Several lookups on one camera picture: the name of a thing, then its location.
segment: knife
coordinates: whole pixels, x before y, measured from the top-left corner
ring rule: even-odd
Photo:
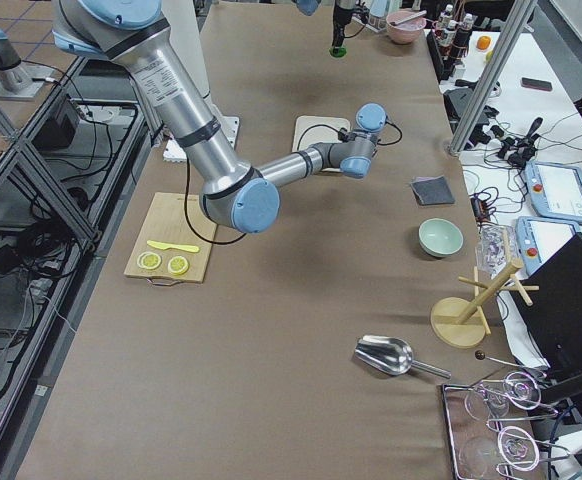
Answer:
[[[200,247],[197,245],[178,245],[177,243],[157,242],[155,240],[147,240],[147,245],[158,250],[168,250],[173,248],[175,250],[182,250],[183,252],[198,253]]]

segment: black monitor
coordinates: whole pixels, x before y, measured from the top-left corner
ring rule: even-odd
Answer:
[[[558,382],[582,374],[582,233],[577,233],[524,283],[538,285],[533,306],[515,302]],[[571,400],[582,415],[582,393]]]

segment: lemon slice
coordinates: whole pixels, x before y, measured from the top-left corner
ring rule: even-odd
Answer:
[[[162,263],[162,257],[155,252],[143,252],[138,255],[136,263],[144,270],[155,270]]]
[[[171,260],[169,260],[167,269],[172,275],[182,275],[189,269],[189,261],[182,255],[176,255]]]

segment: label on robot arm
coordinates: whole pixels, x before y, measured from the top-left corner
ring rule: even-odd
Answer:
[[[154,107],[162,105],[184,91],[175,73],[162,58],[137,70],[133,76]]]

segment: black phone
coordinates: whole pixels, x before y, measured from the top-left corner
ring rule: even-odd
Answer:
[[[551,85],[551,82],[547,82],[546,80],[537,80],[535,78],[522,77],[520,79],[520,85],[525,88],[534,88],[544,92],[550,92],[553,90],[553,85]]]

